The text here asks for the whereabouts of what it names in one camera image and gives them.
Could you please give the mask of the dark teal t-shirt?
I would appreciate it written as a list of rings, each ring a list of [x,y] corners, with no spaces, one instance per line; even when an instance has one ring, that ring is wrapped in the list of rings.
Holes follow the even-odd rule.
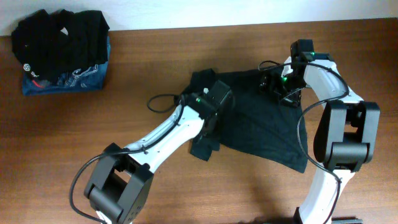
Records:
[[[231,88],[234,106],[213,135],[193,140],[191,155],[208,161],[212,152],[224,145],[305,172],[308,145],[302,109],[282,106],[261,92],[261,78],[258,70],[216,73],[209,68],[192,74],[184,93],[211,88],[221,80]]]

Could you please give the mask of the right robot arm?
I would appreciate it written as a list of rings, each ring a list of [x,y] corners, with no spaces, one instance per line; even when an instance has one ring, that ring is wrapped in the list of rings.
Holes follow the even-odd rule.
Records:
[[[308,113],[323,106],[314,140],[315,176],[303,203],[296,208],[293,223],[333,223],[332,214],[348,182],[362,165],[373,158],[380,108],[364,101],[344,81],[330,54],[304,50],[292,53],[280,65],[279,77],[288,100],[309,87],[318,102],[304,109]]]

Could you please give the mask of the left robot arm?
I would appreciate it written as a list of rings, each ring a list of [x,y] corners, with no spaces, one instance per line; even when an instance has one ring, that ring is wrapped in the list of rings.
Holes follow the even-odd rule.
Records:
[[[132,223],[144,207],[159,166],[182,144],[213,132],[228,97],[190,93],[177,99],[173,113],[142,139],[125,147],[110,144],[94,164],[84,196],[99,223]]]

